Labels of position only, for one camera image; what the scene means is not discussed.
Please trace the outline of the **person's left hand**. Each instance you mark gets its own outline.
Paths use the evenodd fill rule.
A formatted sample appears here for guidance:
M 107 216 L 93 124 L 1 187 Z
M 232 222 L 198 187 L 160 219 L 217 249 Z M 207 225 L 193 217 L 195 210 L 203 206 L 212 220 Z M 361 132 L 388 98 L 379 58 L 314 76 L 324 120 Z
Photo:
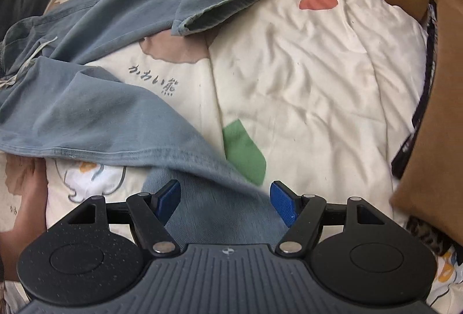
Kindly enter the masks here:
M 1 233 L 1 280 L 17 281 L 16 264 L 24 249 L 46 230 L 48 180 L 44 159 L 8 154 L 5 172 L 20 189 L 21 206 L 14 226 Z

